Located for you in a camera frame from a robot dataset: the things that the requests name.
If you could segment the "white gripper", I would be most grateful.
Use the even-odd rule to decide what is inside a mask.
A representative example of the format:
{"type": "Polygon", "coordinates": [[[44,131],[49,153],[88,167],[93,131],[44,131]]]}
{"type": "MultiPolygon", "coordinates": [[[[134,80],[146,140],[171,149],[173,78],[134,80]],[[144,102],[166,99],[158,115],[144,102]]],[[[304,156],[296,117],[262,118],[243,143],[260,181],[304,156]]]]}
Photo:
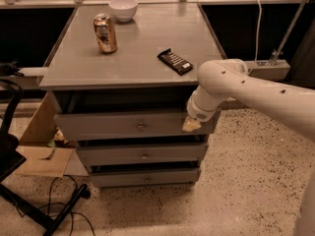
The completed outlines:
{"type": "Polygon", "coordinates": [[[189,98],[186,109],[189,116],[185,118],[182,125],[182,130],[185,132],[193,132],[200,129],[200,122],[208,122],[216,113],[214,108],[203,109],[199,107],[192,97],[189,98]]]}

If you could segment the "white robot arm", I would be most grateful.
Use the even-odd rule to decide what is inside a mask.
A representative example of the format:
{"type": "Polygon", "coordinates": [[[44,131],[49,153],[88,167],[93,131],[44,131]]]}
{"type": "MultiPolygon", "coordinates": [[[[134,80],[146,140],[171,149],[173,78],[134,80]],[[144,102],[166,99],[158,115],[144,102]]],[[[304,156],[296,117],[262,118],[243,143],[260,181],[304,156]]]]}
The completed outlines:
{"type": "MultiPolygon", "coordinates": [[[[253,66],[240,59],[211,60],[197,69],[197,87],[186,103],[182,130],[193,133],[213,119],[218,107],[233,98],[315,142],[315,91],[251,75],[253,66]]],[[[315,236],[315,168],[305,163],[300,204],[290,236],[315,236]]]]}

